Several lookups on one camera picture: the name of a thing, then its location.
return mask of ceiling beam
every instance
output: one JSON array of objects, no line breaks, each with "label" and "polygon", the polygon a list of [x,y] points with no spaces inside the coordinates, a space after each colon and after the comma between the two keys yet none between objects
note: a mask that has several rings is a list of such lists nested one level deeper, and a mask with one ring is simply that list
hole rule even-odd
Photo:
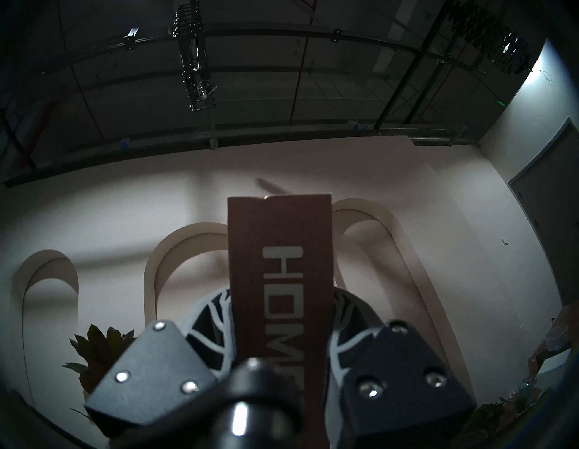
[{"label": "ceiling beam", "polygon": [[[322,121],[301,121],[304,125],[314,124],[315,122]],[[266,122],[266,123],[247,123],[239,124],[240,126],[249,125],[273,125],[279,126],[279,122]],[[311,139],[327,139],[327,138],[340,138],[340,137],[370,137],[377,136],[376,132],[372,129],[366,130],[351,130],[351,129],[299,129],[292,130],[289,126],[286,126],[285,130],[274,129],[273,132],[263,132],[263,130],[252,128],[251,133],[242,133],[241,129],[232,130],[232,132],[227,133],[221,131],[219,136],[219,147],[232,147],[238,145],[251,145],[251,144],[262,144],[270,142],[285,142],[285,141],[295,141],[295,140],[311,140]],[[460,145],[460,144],[471,144],[472,142],[466,141],[455,141],[452,137],[444,136],[444,132],[448,132],[445,129],[432,129],[432,128],[418,128],[418,127],[404,127],[403,125],[398,125],[398,127],[392,127],[389,129],[384,128],[382,131],[383,135],[407,135],[410,140],[416,145]],[[176,133],[183,133],[184,135],[178,136]],[[210,137],[209,132],[199,132],[198,129],[192,127],[189,128],[178,128],[171,130],[161,130],[151,133],[145,133],[140,135],[141,138],[152,138],[155,136],[167,136],[164,142],[157,142],[153,144],[145,144],[140,147],[134,147],[129,149],[118,148],[118,142],[120,137],[116,138],[114,148],[110,145],[101,146],[98,151],[92,152],[91,154],[78,154],[73,156],[69,154],[69,157],[62,161],[56,161],[50,166],[40,167],[36,170],[30,172],[20,172],[10,179],[5,180],[3,183],[6,187],[14,187],[16,185],[25,184],[27,182],[36,181],[40,179],[49,178],[51,176],[56,176],[63,173],[68,173],[75,170],[80,170],[88,167],[94,167],[101,164],[118,162],[120,160],[143,158],[147,156],[156,156],[163,154],[171,154],[177,152],[194,151],[198,149],[209,149],[210,148]]]},{"label": "ceiling beam", "polygon": [[[309,37],[312,39],[327,39],[331,40],[335,37],[334,31],[322,27],[314,27],[309,25],[299,25],[299,24],[283,24],[283,23],[254,23],[254,22],[234,22],[234,23],[208,23],[205,24],[205,36],[206,38],[215,38],[223,36],[297,36],[297,37]],[[147,38],[141,38],[135,40],[135,45],[137,47],[153,43],[161,43],[172,41],[174,38],[167,34],[162,36],[151,36]],[[376,45],[381,47],[392,48],[393,50],[399,50],[408,53],[421,53],[426,57],[431,59],[441,59],[446,63],[456,65],[464,70],[471,71],[472,67],[461,63],[449,56],[443,56],[436,53],[431,53],[428,51],[422,51],[421,49],[415,49],[406,45],[401,45],[399,43],[386,41],[383,39],[376,39],[371,36],[361,35],[353,33],[350,31],[342,31],[339,35],[340,41],[349,42],[359,42],[368,45]],[[41,67],[34,69],[31,73],[33,74],[48,74],[71,64],[77,64],[83,60],[87,60],[93,57],[97,57],[103,54],[109,54],[123,50],[124,43],[114,43],[112,45],[90,45],[83,47],[78,50],[73,50],[66,52],[65,54],[58,56],[51,61],[44,63]]]},{"label": "ceiling beam", "polygon": [[[374,119],[356,119],[358,123],[373,123]],[[318,132],[332,132],[332,131],[353,131],[351,126],[348,124],[348,119],[305,119],[305,120],[296,120],[294,121],[294,126],[290,127],[289,121],[270,121],[270,122],[242,122],[242,123],[217,123],[215,124],[215,129],[218,132],[218,137],[221,139],[222,137],[234,137],[236,135],[246,134],[247,130],[252,130],[256,132],[259,130],[260,134],[271,134],[276,133],[276,130],[279,127],[286,127],[286,131],[288,132],[302,132],[304,129],[300,129],[300,127],[316,127],[315,131]],[[80,145],[74,145],[73,147],[68,147],[64,149],[65,154],[74,154],[78,153],[79,151],[84,151],[91,148],[99,148],[103,145],[118,145],[119,142],[124,138],[129,138],[131,142],[135,141],[143,141],[146,139],[151,138],[159,138],[159,137],[168,137],[168,136],[177,136],[180,134],[187,134],[188,138],[191,137],[192,134],[197,133],[197,138],[200,135],[207,137],[206,134],[208,133],[209,128],[202,128],[198,126],[190,126],[190,127],[179,127],[179,128],[168,128],[162,130],[154,130],[154,131],[147,131],[143,133],[131,134],[131,135],[122,135],[122,136],[115,136],[110,137],[105,140],[103,143],[102,141],[92,141],[88,143],[83,143]],[[377,135],[377,132],[374,130],[358,130],[358,131],[368,131],[370,135]],[[380,129],[380,134],[383,136],[408,136],[411,138],[415,137],[429,137],[429,138],[443,138],[443,137],[452,137],[454,136],[455,132],[453,130],[449,130],[444,127],[437,127],[437,125],[425,125],[425,126],[408,126],[408,125],[401,125],[399,123],[389,123],[387,126],[383,126]]]},{"label": "ceiling beam", "polygon": [[[182,69],[172,69],[172,70],[162,70],[155,72],[145,72],[138,75],[130,76],[120,76],[118,78],[105,79],[92,83],[83,87],[84,91],[93,89],[103,89],[104,87],[115,86],[122,83],[130,83],[135,81],[142,81],[145,79],[155,79],[155,78],[169,78],[171,76],[182,76]],[[299,66],[295,65],[222,65],[211,67],[211,73],[298,73]],[[343,75],[343,76],[357,76],[364,79],[384,79],[383,74],[377,74],[374,72],[357,72],[354,70],[341,70],[338,68],[324,68],[316,67],[309,68],[307,70],[308,74],[326,74],[326,75]]]},{"label": "ceiling beam", "polygon": [[396,90],[394,91],[394,93],[392,94],[390,99],[388,100],[388,103],[384,107],[384,110],[380,114],[380,117],[378,117],[378,120],[376,120],[376,123],[374,124],[374,129],[376,129],[376,130],[380,129],[380,127],[382,126],[382,123],[384,123],[384,120],[386,119],[386,117],[388,117],[389,112],[394,107],[394,104],[400,98],[400,95],[402,94],[402,91],[404,90],[404,88],[408,84],[408,81],[410,81],[410,78],[412,77],[412,75],[414,74],[414,72],[416,71],[418,66],[420,65],[420,62],[422,61],[424,56],[426,56],[426,54],[428,53],[428,49],[430,48],[434,38],[438,34],[438,30],[440,30],[440,27],[441,27],[442,23],[444,22],[446,15],[448,14],[448,10],[449,10],[450,6],[452,5],[452,2],[453,2],[453,0],[445,0],[445,2],[443,3],[442,8],[441,8],[440,12],[438,13],[437,18],[434,20],[433,26],[430,28],[428,34],[426,35],[426,37],[424,38],[424,41],[422,42],[422,45],[420,47],[420,51],[416,52],[416,54],[414,55],[414,59],[410,63],[410,66],[406,70],[406,73],[404,73],[404,76],[400,80],[400,83],[398,83]]},{"label": "ceiling beam", "polygon": [[[446,54],[450,53],[450,51],[452,50],[452,47],[454,47],[457,39],[458,39],[458,36],[455,34],[452,37],[452,39],[450,40],[450,42],[448,43],[448,45],[446,46],[446,50],[445,50]],[[432,75],[430,75],[428,82],[426,83],[424,89],[422,89],[422,92],[420,93],[420,97],[418,97],[418,100],[416,100],[416,103],[414,103],[414,106],[410,110],[410,113],[406,117],[406,120],[404,120],[404,123],[411,123],[412,122],[412,118],[414,117],[414,114],[418,111],[418,109],[420,108],[420,105],[422,105],[423,101],[426,99],[426,95],[428,95],[428,93],[430,92],[430,89],[432,89],[432,86],[434,86],[434,83],[436,83],[438,75],[440,75],[440,72],[442,72],[443,68],[444,68],[444,64],[442,64],[442,63],[437,64],[436,69],[434,69],[434,72],[432,73]]]}]

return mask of bright light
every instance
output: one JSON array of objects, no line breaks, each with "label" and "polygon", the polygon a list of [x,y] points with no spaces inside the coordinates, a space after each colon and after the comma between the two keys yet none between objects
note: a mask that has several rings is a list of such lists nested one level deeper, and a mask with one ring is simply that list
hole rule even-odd
[{"label": "bright light", "polygon": [[245,434],[247,426],[247,404],[240,402],[235,406],[233,411],[233,425],[231,431],[234,435],[241,436]]},{"label": "bright light", "polygon": [[541,56],[537,59],[537,62],[533,66],[533,70],[527,76],[525,83],[533,83],[537,80],[537,78],[541,75],[541,70],[543,70],[543,62],[541,61]]}]

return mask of ceiling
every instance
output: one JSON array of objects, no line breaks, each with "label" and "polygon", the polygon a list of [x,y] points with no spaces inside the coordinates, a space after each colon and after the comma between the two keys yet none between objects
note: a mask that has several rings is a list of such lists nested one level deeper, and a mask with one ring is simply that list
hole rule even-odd
[{"label": "ceiling", "polygon": [[[442,3],[318,0],[312,11],[306,0],[200,0],[200,8],[206,30],[310,27],[332,33],[340,28],[345,34],[419,49]],[[528,41],[532,66],[545,35],[525,11],[510,0],[478,3],[504,17]],[[170,142],[176,135],[193,140],[211,135],[224,142],[248,134],[278,134],[278,140],[284,140],[296,132],[351,133],[348,121],[374,125],[414,57],[369,43],[333,43],[327,37],[208,35],[217,107],[192,112],[177,44],[166,38],[178,4],[172,0],[2,4],[5,63],[0,102],[36,164],[110,152],[119,149],[124,138],[158,143]],[[162,39],[138,43],[131,52],[120,48],[87,57],[122,43],[133,27],[139,28],[137,38]],[[427,50],[443,54],[452,36],[452,24],[445,20]],[[527,76],[527,72],[506,75],[478,56],[479,51],[458,38],[449,57],[463,65],[444,64],[411,123],[402,125],[419,98],[417,91],[439,63],[425,57],[380,131],[478,141],[504,110],[497,100],[508,104]],[[25,165],[7,138],[0,144],[3,175],[11,177]],[[205,139],[201,147],[207,146]]]}]

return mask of screw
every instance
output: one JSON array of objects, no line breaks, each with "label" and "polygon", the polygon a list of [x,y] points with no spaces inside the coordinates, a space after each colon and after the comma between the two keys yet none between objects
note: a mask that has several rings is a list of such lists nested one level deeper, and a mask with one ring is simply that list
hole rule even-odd
[{"label": "screw", "polygon": [[131,377],[131,373],[128,371],[121,371],[120,373],[116,373],[115,379],[118,383],[122,384],[123,382],[126,382],[129,380],[129,377]]},{"label": "screw", "polygon": [[426,379],[426,383],[434,388],[442,388],[448,382],[448,377],[444,374],[436,373],[435,371],[427,373],[424,378]]},{"label": "screw", "polygon": [[371,379],[365,380],[358,384],[358,393],[365,399],[378,399],[382,393],[384,393],[385,387],[385,382],[382,382],[382,385],[380,385]]},{"label": "screw", "polygon": [[260,362],[259,359],[252,357],[251,359],[247,359],[247,366],[249,367],[250,371],[256,370],[259,366]]},{"label": "screw", "polygon": [[390,330],[402,335],[406,335],[408,333],[408,328],[402,321],[395,321],[394,323],[391,323]]},{"label": "screw", "polygon": [[199,391],[199,387],[193,381],[187,381],[183,385],[181,385],[181,391],[185,394],[193,393],[194,391]]}]

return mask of metal rail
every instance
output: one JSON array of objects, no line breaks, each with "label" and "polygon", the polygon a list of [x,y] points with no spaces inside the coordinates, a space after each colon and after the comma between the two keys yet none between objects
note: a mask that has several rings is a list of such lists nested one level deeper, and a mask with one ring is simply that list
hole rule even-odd
[{"label": "metal rail", "polygon": [[452,0],[445,0],[440,12],[438,13],[437,18],[434,20],[433,26],[430,28],[430,31],[428,32],[428,34],[424,38],[424,41],[422,42],[422,45],[420,47],[419,52],[416,52],[416,54],[414,55],[414,59],[410,63],[410,66],[406,70],[406,73],[404,73],[404,76],[400,80],[400,83],[398,83],[396,90],[394,91],[394,93],[392,94],[390,99],[388,100],[388,103],[384,107],[384,110],[380,114],[380,117],[378,117],[378,120],[376,120],[376,123],[374,124],[375,130],[380,129],[380,127],[382,126],[382,123],[384,123],[384,120],[386,119],[386,117],[388,117],[389,112],[394,107],[394,104],[400,98],[400,95],[402,94],[402,91],[406,87],[406,84],[408,84],[408,81],[410,80],[410,78],[412,77],[412,75],[414,74],[414,72],[416,71],[418,66],[420,65],[420,62],[422,61],[423,57],[427,55],[428,49],[430,48],[434,38],[438,34],[438,30],[440,29],[442,23],[444,22],[444,19],[446,18],[446,15],[448,14],[448,11],[449,11],[451,6],[452,6]]},{"label": "metal rail", "polygon": [[[221,36],[297,36],[297,37],[309,37],[312,39],[327,39],[332,40],[335,34],[327,28],[308,26],[308,25],[298,25],[298,24],[276,24],[276,23],[210,23],[205,24],[205,37],[215,38]],[[153,44],[162,43],[174,40],[173,36],[167,34],[163,36],[150,36],[147,38],[135,39],[136,47]],[[349,42],[359,42],[368,45],[376,45],[381,47],[392,48],[393,50],[400,50],[408,53],[419,53],[421,49],[416,49],[406,45],[400,45],[399,43],[385,41],[382,39],[376,39],[371,36],[365,36],[361,34],[356,34],[347,30],[341,31],[339,35],[340,41]],[[113,44],[96,44],[90,45],[78,50],[70,51],[61,55],[46,64],[34,69],[32,74],[48,74],[62,68],[65,68],[71,64],[76,64],[86,59],[97,57],[103,54],[113,53],[124,49],[125,44],[123,42],[113,43]],[[449,56],[444,56],[436,53],[431,53],[428,51],[422,52],[424,57],[431,59],[441,59],[446,63],[455,65],[467,71],[472,71],[472,67],[461,63]]]}]

